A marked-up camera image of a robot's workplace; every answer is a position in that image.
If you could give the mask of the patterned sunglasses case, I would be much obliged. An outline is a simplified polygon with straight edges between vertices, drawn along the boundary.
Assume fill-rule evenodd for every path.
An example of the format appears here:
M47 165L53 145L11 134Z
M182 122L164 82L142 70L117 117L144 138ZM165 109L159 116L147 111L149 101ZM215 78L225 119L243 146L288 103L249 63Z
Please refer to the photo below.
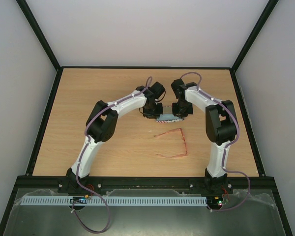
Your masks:
M171 123L183 121L184 118L180 118L172 113L172 106L163 106L163 113L156 119L158 123Z

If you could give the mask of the blue cleaning cloth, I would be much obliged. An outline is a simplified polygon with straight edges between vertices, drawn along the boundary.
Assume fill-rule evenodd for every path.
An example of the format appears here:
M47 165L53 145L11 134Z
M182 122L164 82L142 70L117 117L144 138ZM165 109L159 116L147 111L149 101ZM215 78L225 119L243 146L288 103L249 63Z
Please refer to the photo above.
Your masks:
M160 119L162 119L162 120L173 120L173 119L175 119L175 116L172 113L162 114L160 116Z

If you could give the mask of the red thin frame sunglasses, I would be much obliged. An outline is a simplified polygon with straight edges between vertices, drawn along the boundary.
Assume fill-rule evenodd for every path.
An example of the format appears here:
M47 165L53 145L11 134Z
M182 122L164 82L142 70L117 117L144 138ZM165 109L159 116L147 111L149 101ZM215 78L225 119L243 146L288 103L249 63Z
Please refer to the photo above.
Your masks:
M181 158L188 155L182 128L175 128L153 136L158 148L156 155L162 158Z

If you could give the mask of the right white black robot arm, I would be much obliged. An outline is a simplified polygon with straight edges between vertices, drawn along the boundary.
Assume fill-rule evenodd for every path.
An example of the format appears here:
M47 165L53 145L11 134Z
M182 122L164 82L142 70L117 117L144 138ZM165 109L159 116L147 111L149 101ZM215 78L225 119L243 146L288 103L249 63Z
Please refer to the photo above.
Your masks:
M228 154L239 135L234 104L230 100L214 98L200 89L195 82L186 84L182 79L176 79L171 88L177 99L177 102L172 104L173 115L185 118L193 114L193 106L205 114L205 130L211 141L211 153L205 169L204 188L209 193L220 193L222 187L228 187Z

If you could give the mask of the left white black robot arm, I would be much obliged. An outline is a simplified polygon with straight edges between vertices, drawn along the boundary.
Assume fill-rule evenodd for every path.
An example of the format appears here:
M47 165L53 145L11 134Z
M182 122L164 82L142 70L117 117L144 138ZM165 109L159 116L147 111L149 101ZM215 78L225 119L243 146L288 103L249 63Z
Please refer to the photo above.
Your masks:
M151 85L148 77L145 86L137 87L129 95L113 102L98 101L84 130L84 144L74 164L67 170L65 178L59 180L60 193L84 193L95 188L88 183L90 169L101 146L112 138L117 121L127 113L143 108L144 116L156 119L163 114L162 99L166 90L159 82Z

